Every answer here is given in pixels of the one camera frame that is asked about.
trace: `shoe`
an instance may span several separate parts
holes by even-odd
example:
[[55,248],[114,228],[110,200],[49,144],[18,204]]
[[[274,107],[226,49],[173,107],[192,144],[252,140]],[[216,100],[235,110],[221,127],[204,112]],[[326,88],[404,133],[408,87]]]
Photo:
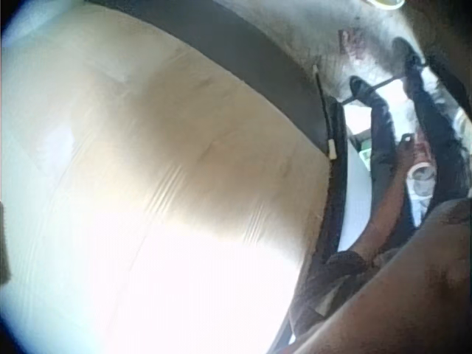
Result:
[[392,47],[395,57],[404,60],[404,74],[406,78],[403,80],[403,89],[409,98],[413,98],[416,93],[423,90],[421,72],[425,65],[421,62],[420,55],[405,39],[395,38]]
[[353,97],[361,101],[363,104],[370,108],[374,107],[386,107],[388,109],[389,105],[386,101],[375,92],[374,88],[371,87],[367,82],[362,80],[359,76],[352,76],[349,79],[349,86]]

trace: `hand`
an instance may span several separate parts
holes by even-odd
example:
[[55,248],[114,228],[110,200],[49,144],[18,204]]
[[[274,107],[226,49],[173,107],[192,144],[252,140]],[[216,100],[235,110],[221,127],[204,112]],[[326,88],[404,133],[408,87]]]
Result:
[[404,134],[397,147],[397,169],[408,173],[414,164],[414,134]]

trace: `dark clothing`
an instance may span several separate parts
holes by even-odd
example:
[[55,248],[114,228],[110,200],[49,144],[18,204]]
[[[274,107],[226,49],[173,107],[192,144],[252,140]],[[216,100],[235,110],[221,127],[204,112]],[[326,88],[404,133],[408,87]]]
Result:
[[[428,213],[443,201],[466,198],[470,188],[468,160],[456,137],[451,121],[442,115],[431,96],[417,85],[410,98],[417,118],[431,146],[437,164],[436,186]],[[384,197],[392,180],[396,146],[392,117],[384,106],[372,109],[372,210]],[[324,265],[311,267],[295,294],[290,320],[295,336],[327,319],[366,284],[414,233],[410,200],[405,198],[402,212],[389,242],[372,265],[354,251],[334,254]]]

